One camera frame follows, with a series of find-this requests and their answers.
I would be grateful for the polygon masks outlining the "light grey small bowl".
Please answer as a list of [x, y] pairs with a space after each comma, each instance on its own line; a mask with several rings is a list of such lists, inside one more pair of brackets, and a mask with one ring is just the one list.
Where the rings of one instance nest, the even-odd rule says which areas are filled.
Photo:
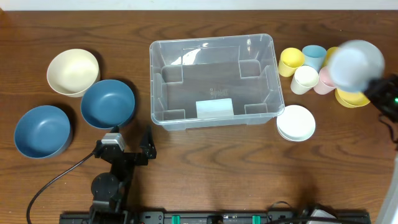
[[372, 80], [382, 77], [385, 60], [381, 51], [365, 40], [341, 44], [328, 60], [330, 78], [338, 89], [364, 92]]

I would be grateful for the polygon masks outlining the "cream white cup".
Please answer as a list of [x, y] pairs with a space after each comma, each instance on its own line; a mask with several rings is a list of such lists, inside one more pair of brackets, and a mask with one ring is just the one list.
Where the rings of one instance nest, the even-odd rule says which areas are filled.
[[290, 88], [296, 95], [302, 95], [313, 88], [319, 81], [318, 72], [310, 66], [296, 69]]

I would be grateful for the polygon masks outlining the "yellow small bowl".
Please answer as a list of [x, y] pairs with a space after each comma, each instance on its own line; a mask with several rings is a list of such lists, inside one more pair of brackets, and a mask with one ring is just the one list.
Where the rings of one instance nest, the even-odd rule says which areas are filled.
[[335, 97], [339, 104], [347, 108], [358, 108], [370, 103], [368, 98], [361, 92], [351, 93], [336, 89]]

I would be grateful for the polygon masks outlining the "white small bowl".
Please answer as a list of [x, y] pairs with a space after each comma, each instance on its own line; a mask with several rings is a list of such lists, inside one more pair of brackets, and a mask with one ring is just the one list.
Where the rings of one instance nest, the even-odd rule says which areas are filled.
[[293, 142], [308, 140], [316, 130], [312, 113], [299, 105], [286, 106], [284, 112], [277, 117], [276, 125], [279, 134]]

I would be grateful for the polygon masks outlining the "pink cup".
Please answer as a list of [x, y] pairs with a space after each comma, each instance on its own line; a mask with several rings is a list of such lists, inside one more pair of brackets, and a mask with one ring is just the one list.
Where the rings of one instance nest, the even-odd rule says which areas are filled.
[[323, 67], [319, 72], [319, 81], [313, 87], [314, 91], [319, 95], [325, 95], [335, 89], [330, 78], [328, 66]]

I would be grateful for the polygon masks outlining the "light blue cup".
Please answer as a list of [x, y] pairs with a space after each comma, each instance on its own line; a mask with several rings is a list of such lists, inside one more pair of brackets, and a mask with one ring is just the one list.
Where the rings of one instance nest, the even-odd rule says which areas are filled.
[[320, 71], [326, 57], [326, 49], [319, 45], [308, 45], [302, 49], [304, 54], [304, 65]]

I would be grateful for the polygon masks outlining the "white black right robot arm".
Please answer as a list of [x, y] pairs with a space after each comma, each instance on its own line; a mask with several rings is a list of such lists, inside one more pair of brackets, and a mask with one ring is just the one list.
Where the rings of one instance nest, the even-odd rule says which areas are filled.
[[391, 184], [376, 223], [397, 224], [397, 133], [393, 128], [393, 124], [397, 124], [397, 74], [371, 80], [364, 95], [380, 111], [378, 121], [387, 126], [390, 139], [396, 145]]

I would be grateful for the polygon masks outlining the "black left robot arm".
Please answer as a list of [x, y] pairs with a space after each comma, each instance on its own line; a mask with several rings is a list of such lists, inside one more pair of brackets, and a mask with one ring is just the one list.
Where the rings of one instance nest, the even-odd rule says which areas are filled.
[[152, 128], [146, 127], [139, 147], [141, 152], [126, 152], [126, 143], [119, 128], [96, 142], [95, 158], [111, 164], [111, 170], [97, 175], [91, 183], [93, 204], [90, 208], [89, 223], [133, 223], [134, 215], [126, 208], [134, 168], [146, 166], [157, 157]]

